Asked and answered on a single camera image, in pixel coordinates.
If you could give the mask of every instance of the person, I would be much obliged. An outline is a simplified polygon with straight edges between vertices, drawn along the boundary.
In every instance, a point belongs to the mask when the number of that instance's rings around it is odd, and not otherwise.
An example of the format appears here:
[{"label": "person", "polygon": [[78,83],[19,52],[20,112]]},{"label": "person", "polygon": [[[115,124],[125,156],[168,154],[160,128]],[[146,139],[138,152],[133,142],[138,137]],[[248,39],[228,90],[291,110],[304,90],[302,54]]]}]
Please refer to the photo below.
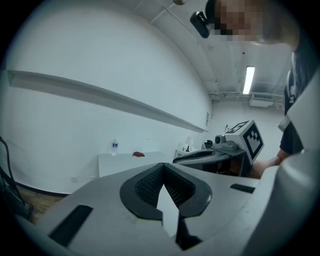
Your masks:
[{"label": "person", "polygon": [[[287,44],[292,49],[291,70],[284,89],[285,115],[304,91],[319,64],[315,47],[290,13],[274,0],[209,0],[205,15],[210,28],[256,44]],[[256,160],[250,177],[260,178],[268,167],[278,166],[303,149],[290,123],[283,132],[279,152],[269,161]]]}]

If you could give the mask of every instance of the dark shirt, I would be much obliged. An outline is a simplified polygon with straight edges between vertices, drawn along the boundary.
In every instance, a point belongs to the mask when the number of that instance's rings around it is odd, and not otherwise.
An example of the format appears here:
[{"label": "dark shirt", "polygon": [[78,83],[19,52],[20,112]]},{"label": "dark shirt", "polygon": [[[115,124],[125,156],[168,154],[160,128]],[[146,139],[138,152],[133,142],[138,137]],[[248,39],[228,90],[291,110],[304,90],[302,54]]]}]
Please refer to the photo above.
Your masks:
[{"label": "dark shirt", "polygon": [[[299,46],[292,54],[292,67],[287,79],[286,88],[284,89],[285,115],[311,81],[318,64],[318,54],[301,28]],[[297,131],[292,123],[283,132],[280,148],[290,155],[299,153],[303,149]]]}]

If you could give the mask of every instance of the wall shelf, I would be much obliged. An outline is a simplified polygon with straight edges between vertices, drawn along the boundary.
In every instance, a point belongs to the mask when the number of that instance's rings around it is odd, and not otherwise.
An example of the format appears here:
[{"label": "wall shelf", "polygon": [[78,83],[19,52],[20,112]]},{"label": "wall shelf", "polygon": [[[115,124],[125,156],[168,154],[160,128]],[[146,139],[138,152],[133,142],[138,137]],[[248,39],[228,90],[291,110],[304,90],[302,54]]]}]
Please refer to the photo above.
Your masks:
[{"label": "wall shelf", "polygon": [[13,87],[97,104],[199,133],[207,132],[207,130],[202,127],[183,120],[178,116],[92,84],[28,71],[8,70],[8,75],[9,83]]}]

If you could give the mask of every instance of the water bottle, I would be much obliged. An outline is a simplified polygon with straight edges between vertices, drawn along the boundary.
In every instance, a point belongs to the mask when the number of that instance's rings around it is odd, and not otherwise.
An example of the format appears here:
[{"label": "water bottle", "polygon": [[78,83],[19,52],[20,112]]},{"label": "water bottle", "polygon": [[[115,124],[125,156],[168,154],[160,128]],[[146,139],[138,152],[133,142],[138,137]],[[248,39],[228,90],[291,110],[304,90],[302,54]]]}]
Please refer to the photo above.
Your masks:
[{"label": "water bottle", "polygon": [[111,149],[111,155],[114,157],[117,155],[117,151],[118,151],[118,141],[115,138],[114,142],[112,143],[112,149]]}]

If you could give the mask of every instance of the ceiling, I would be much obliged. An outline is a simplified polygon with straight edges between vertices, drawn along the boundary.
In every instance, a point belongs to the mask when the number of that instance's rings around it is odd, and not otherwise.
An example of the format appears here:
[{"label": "ceiling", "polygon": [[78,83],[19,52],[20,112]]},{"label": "ceiling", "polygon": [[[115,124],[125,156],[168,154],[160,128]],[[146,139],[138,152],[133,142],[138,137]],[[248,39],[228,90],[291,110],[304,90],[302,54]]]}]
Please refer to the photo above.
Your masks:
[{"label": "ceiling", "polygon": [[191,15],[205,9],[207,0],[108,0],[131,10],[167,35],[190,61],[213,101],[248,100],[241,94],[247,66],[255,67],[251,92],[276,96],[283,108],[283,91],[292,51],[284,44],[255,45],[220,35],[202,38],[190,23]]}]

